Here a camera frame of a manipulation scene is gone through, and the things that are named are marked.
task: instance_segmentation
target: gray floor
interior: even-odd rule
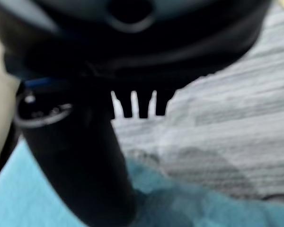
[[[114,126],[126,154],[177,179],[240,198],[284,192],[284,10],[272,7],[244,59],[179,91],[166,118]]]

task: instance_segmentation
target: black tube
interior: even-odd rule
[[[83,222],[126,226],[134,194],[111,113],[70,103],[18,99],[15,123],[53,188]]]

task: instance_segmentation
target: light blue cloth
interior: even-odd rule
[[[176,183],[128,160],[140,191],[131,227],[284,227],[284,206],[236,201],[200,186]],[[0,227],[84,227],[51,188],[25,142],[0,174]]]

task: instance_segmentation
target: black plastic object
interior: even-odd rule
[[[20,96],[15,123],[74,214],[90,226],[126,226],[134,218],[135,201],[111,114],[70,100]]]
[[[164,115],[177,89],[222,70],[256,42],[271,0],[0,0],[7,71],[24,81],[15,123],[70,209],[91,226],[125,226],[133,190],[112,130]]]

